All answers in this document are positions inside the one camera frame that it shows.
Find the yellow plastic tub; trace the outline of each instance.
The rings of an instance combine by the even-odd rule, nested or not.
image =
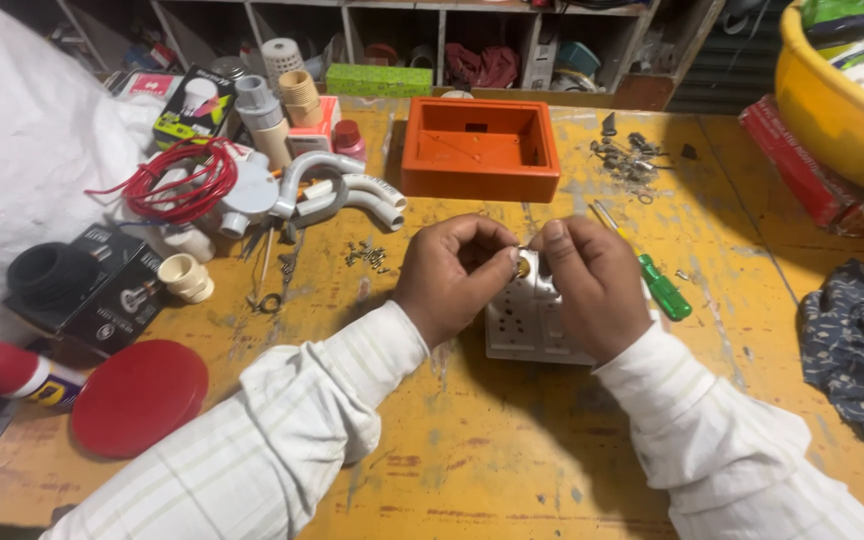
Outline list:
[[[812,155],[864,187],[864,90],[812,48],[799,2],[782,13],[775,97],[782,120]]]

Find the red wire coil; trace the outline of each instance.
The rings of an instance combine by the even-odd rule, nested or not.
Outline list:
[[[205,141],[203,144],[193,141]],[[182,225],[194,221],[212,210],[220,199],[229,194],[238,180],[235,159],[226,150],[235,148],[225,137],[190,136],[175,142],[148,163],[141,163],[135,174],[112,189],[87,189],[85,193],[108,195],[122,190],[129,210],[151,220]],[[185,178],[158,185],[170,166],[190,158],[210,158],[202,170]],[[192,180],[204,177],[199,187],[173,196],[160,197]]]

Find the workbench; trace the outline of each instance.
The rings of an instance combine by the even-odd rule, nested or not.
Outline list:
[[[409,102],[341,104],[366,139],[366,172],[397,185]],[[210,408],[234,394],[239,373],[268,348],[328,338],[381,305],[421,227],[480,213],[527,239],[550,218],[591,215],[598,198],[694,307],[672,333],[714,373],[801,416],[812,432],[808,459],[864,505],[864,442],[803,382],[796,322],[798,301],[836,265],[864,262],[864,239],[813,227],[734,117],[618,111],[618,140],[639,132],[661,141],[674,167],[630,191],[590,157],[609,113],[551,108],[561,180],[550,204],[411,198],[394,233],[362,210],[342,209],[295,246],[272,246],[261,294],[283,292],[275,256],[296,255],[277,316],[254,314],[244,300],[262,256],[246,263],[235,258],[240,242],[220,242],[208,264],[215,294],[166,309],[142,339],[174,339],[201,355]],[[698,160],[679,156],[685,143]],[[385,246],[391,271],[347,267],[348,243],[359,240]],[[679,269],[689,280],[674,276]],[[484,337],[480,317],[382,402],[378,448],[342,469],[299,537],[676,538],[667,494],[645,484],[628,418],[589,369],[489,359]],[[0,440],[0,523],[47,527],[125,465],[78,448],[68,418],[20,407]]]

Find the orange plastic box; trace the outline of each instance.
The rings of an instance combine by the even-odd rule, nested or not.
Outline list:
[[[550,203],[559,175],[547,104],[412,98],[402,193]]]

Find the maroon cloth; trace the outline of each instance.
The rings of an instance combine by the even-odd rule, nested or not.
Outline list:
[[[504,45],[476,55],[459,43],[446,43],[445,59],[453,86],[464,82],[479,89],[504,89],[519,77],[519,55]]]

